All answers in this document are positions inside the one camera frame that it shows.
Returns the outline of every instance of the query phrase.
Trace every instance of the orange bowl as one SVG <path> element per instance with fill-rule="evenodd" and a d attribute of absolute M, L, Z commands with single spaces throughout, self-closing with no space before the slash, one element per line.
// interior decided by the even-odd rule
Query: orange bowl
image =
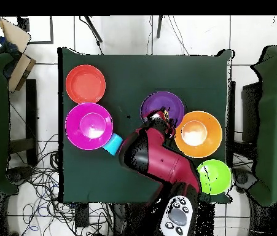
<path fill-rule="evenodd" d="M 204 111 L 187 113 L 176 128 L 176 145 L 189 157 L 202 158 L 211 155 L 218 149 L 221 140 L 219 121 Z"/>

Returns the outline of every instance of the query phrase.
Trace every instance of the plate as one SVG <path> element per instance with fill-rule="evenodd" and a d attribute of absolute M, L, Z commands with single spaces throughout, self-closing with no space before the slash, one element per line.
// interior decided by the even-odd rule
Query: plate
<path fill-rule="evenodd" d="M 178 96 L 171 92 L 154 92 L 150 94 L 141 105 L 141 119 L 146 117 L 150 112 L 159 110 L 164 106 L 169 115 L 169 119 L 173 119 L 178 126 L 184 116 L 184 105 Z"/>
<path fill-rule="evenodd" d="M 75 106 L 65 120 L 68 140 L 84 150 L 104 146 L 110 140 L 112 131 L 112 117 L 104 107 L 96 103 L 82 103 Z"/>
<path fill-rule="evenodd" d="M 76 103 L 97 103 L 105 90 L 103 74 L 92 65 L 77 66 L 66 77 L 66 92 Z"/>
<path fill-rule="evenodd" d="M 176 128 L 176 146 L 189 157 L 202 158 L 211 155 L 218 149 L 221 140 L 219 121 L 204 111 L 187 113 Z"/>

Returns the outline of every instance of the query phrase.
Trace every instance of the table leg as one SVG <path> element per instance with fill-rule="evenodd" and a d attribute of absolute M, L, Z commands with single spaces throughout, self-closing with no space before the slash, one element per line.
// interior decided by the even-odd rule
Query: table leg
<path fill-rule="evenodd" d="M 93 33 L 95 34 L 96 38 L 98 39 L 98 41 L 102 42 L 102 38 L 100 37 L 100 35 L 96 31 L 96 28 L 93 26 L 92 22 L 90 21 L 89 16 L 85 16 L 85 19 L 86 19 L 90 29 L 93 31 Z"/>
<path fill-rule="evenodd" d="M 158 30 L 157 30 L 157 38 L 160 38 L 162 18 L 163 18 L 163 15 L 159 15 L 159 19 L 158 19 Z"/>

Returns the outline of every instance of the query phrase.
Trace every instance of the magenta bowl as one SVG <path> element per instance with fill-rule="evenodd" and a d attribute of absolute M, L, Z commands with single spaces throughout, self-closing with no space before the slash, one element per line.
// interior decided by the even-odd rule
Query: magenta bowl
<path fill-rule="evenodd" d="M 113 121 L 109 112 L 96 103 L 82 103 L 72 108 L 65 120 L 70 142 L 84 150 L 104 146 L 112 136 Z"/>

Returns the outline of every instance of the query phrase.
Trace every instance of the purple bowl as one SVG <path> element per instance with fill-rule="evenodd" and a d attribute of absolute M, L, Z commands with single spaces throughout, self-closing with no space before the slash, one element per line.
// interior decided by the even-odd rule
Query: purple bowl
<path fill-rule="evenodd" d="M 150 94 L 141 105 L 141 119 L 150 112 L 161 109 L 164 106 L 169 114 L 169 119 L 177 119 L 178 126 L 184 117 L 184 105 L 178 96 L 171 92 L 154 92 Z"/>

